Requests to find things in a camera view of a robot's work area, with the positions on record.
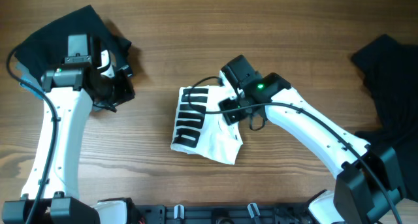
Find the white t-shirt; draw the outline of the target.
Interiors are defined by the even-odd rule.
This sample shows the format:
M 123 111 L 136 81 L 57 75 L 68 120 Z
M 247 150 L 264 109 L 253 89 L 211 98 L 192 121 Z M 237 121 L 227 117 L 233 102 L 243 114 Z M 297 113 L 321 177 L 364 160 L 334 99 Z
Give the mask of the white t-shirt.
M 218 103 L 234 99 L 234 91 L 225 86 L 200 86 L 189 96 L 189 90 L 190 86 L 179 89 L 170 148 L 227 165 L 235 164 L 243 145 L 238 124 L 227 125 L 221 114 L 202 113 L 218 111 Z

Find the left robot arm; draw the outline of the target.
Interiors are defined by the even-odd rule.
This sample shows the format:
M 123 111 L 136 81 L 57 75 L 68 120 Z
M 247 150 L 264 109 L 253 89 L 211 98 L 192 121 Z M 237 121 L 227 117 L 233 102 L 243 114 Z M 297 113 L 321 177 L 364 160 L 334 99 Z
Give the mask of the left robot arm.
M 67 56 L 44 72 L 39 88 L 17 78 L 44 101 L 44 116 L 32 171 L 20 199 L 6 201 L 4 223 L 127 223 L 129 206 L 103 205 L 109 217 L 79 200 L 78 163 L 84 127 L 92 110 L 116 111 L 134 98 L 127 73 L 114 70 L 106 44 L 88 34 L 68 37 Z

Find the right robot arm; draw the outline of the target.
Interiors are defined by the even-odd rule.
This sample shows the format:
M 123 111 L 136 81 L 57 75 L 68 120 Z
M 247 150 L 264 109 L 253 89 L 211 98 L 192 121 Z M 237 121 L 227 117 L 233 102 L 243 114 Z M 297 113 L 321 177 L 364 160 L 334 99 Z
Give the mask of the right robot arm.
M 388 212 L 397 223 L 396 205 L 406 197 L 396 152 L 375 148 L 310 106 L 280 75 L 262 76 L 243 55 L 220 70 L 233 96 L 219 103 L 228 124 L 261 116 L 293 135 L 330 171 L 332 191 L 322 191 L 307 205 L 316 223 L 378 223 Z

